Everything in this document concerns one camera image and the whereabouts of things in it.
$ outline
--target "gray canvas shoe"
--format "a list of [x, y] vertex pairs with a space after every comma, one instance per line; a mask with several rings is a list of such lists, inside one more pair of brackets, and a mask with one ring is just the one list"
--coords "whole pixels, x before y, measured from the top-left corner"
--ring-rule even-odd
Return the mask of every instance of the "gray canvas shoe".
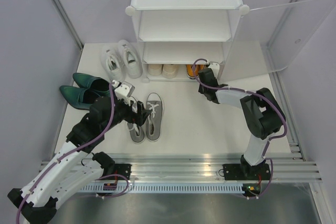
[[[132, 106], [132, 110], [137, 112], [137, 102], [135, 102]], [[130, 131], [132, 141], [135, 144], [140, 144], [145, 140], [145, 133], [142, 130], [142, 127], [139, 127], [135, 123], [127, 123], [127, 128]]]
[[163, 103], [157, 93], [149, 94], [146, 101], [146, 108], [151, 111], [146, 121], [146, 134], [151, 142], [159, 139], [161, 134], [161, 121], [163, 115]]

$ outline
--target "black bracket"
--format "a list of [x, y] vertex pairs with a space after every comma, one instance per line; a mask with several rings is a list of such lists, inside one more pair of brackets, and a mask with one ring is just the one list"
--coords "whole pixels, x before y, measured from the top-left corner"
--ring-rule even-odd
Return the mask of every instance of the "black bracket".
[[262, 180], [269, 180], [271, 178], [271, 173], [268, 164], [263, 164], [263, 166], [258, 170], [258, 172], [255, 172], [254, 174], [249, 174], [248, 176], [245, 176], [245, 174], [240, 168], [240, 164], [224, 164], [223, 172], [224, 172], [224, 178], [227, 181], [230, 180], [258, 181], [259, 180], [258, 175], [261, 176]]
[[[104, 152], [94, 154], [92, 160], [97, 161], [101, 165], [101, 168], [104, 169], [102, 177], [112, 174], [120, 174], [126, 177], [127, 179], [130, 179], [131, 167], [132, 167], [131, 164], [116, 164], [114, 160]], [[108, 177], [102, 180], [111, 180], [111, 179], [113, 179], [113, 177]]]
[[258, 165], [251, 166], [249, 165], [244, 156], [240, 158], [240, 164], [224, 164], [223, 172], [225, 180], [270, 180], [271, 172], [269, 165], [266, 164], [264, 160]]

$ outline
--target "green shoe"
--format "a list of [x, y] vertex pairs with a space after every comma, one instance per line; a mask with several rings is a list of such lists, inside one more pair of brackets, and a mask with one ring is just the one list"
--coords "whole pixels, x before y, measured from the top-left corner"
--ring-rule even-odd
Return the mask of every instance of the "green shoe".
[[72, 107], [80, 110], [88, 110], [95, 100], [100, 97], [99, 94], [92, 90], [73, 86], [61, 86], [59, 90]]
[[109, 82], [86, 73], [74, 73], [72, 78], [80, 88], [90, 89], [102, 97], [110, 97]]

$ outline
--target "shoe rack shelf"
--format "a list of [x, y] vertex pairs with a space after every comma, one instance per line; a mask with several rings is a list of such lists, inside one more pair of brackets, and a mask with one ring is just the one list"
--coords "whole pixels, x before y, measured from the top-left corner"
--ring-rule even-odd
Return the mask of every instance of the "shoe rack shelf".
[[[225, 61], [242, 5], [242, 0], [132, 0], [125, 11], [132, 16], [144, 64], [185, 65], [198, 58]], [[145, 78], [189, 81], [184, 68], [174, 79]]]
[[163, 77], [162, 75], [152, 76], [149, 73], [147, 73], [147, 78], [150, 81], [195, 81], [195, 80], [192, 80], [192, 79], [188, 78], [187, 68], [186, 68], [185, 65], [179, 65], [178, 66], [177, 76], [173, 79], [167, 79], [167, 78]]
[[143, 63], [193, 64], [198, 58], [223, 62], [221, 42], [143, 42]]

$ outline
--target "shoe sole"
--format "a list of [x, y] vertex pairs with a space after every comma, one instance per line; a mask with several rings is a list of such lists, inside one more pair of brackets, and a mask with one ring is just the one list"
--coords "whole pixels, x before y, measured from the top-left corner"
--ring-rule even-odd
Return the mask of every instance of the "shoe sole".
[[[149, 97], [151, 94], [157, 94], [157, 96], [160, 98], [160, 100], [161, 100], [161, 102], [162, 102], [162, 115], [161, 115], [161, 125], [162, 125], [163, 114], [164, 114], [164, 103], [163, 103], [163, 100], [162, 100], [161, 96], [159, 96], [159, 94], [158, 94], [158, 93], [155, 93], [155, 92], [150, 93], [150, 94], [148, 95], [148, 97]], [[160, 137], [161, 137], [161, 135], [162, 135], [162, 127], [161, 127], [161, 125], [160, 125], [160, 135], [159, 135], [159, 137], [158, 137], [156, 140], [150, 140], [150, 139], [147, 137], [147, 134], [146, 134], [146, 137], [147, 137], [147, 139], [148, 139], [149, 142], [154, 143], [154, 142], [157, 142], [157, 141], [160, 139]]]

